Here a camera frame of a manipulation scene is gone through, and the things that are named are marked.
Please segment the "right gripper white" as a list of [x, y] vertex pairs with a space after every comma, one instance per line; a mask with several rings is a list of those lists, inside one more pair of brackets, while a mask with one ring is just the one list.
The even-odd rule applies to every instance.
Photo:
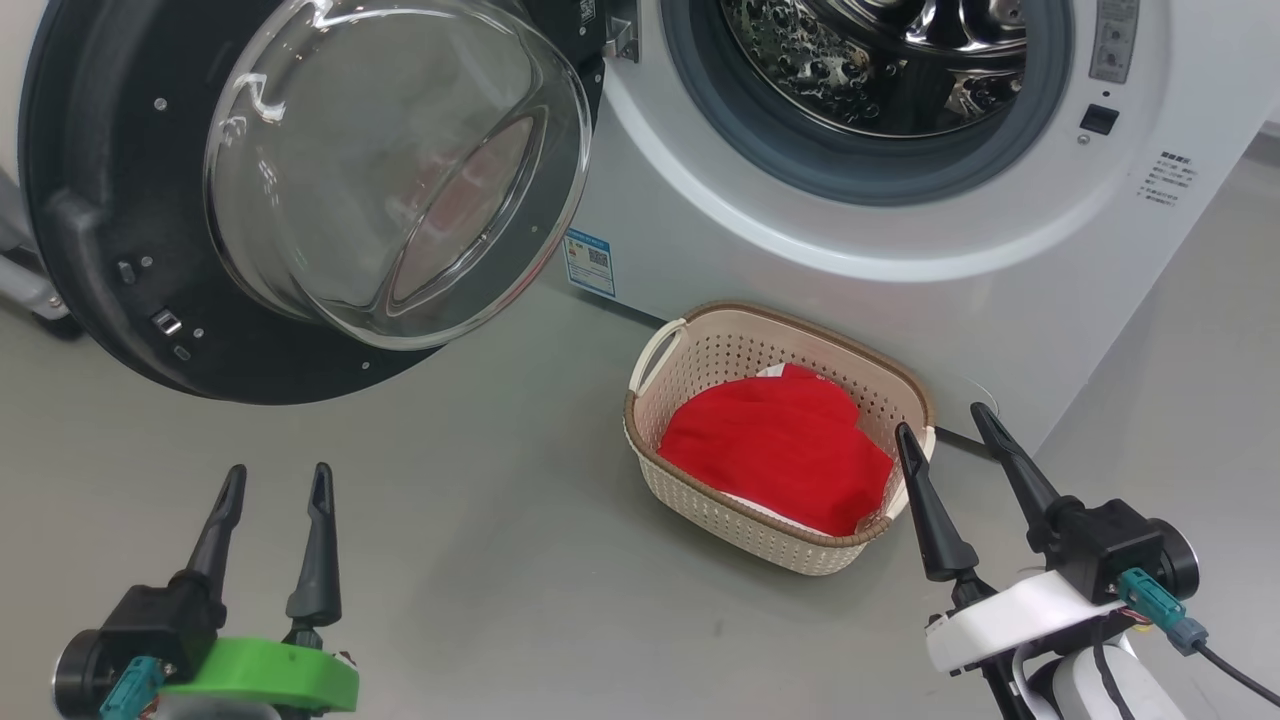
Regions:
[[[982, 442], [1012, 488], [1028, 525], [1030, 550], [1051, 553], [1056, 533], [1050, 509], [1061, 495], [988, 405], [974, 402], [970, 414]], [[954, 593], [959, 596], [951, 615], [925, 628], [925, 647], [936, 670], [961, 670], [1120, 609], [1116, 600], [1092, 603], [1057, 571], [1041, 573], [983, 596], [989, 587], [974, 571], [978, 555], [960, 536], [938, 496], [929, 460], [911, 427], [899, 423], [895, 439], [925, 578], [955, 582]]]

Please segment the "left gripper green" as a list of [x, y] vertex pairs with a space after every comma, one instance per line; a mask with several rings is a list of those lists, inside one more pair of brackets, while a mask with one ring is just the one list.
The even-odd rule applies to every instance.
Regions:
[[[221, 602], [230, 537], [241, 521], [247, 468], [229, 469], [186, 568], [174, 582], [193, 582]], [[337, 501], [332, 468], [319, 462], [308, 493], [308, 538], [285, 615], [298, 629], [330, 626], [342, 619]], [[165, 684], [160, 696], [204, 697], [285, 706], [310, 712], [351, 714], [360, 694], [358, 670], [339, 655], [257, 637], [214, 642], [191, 680]]]

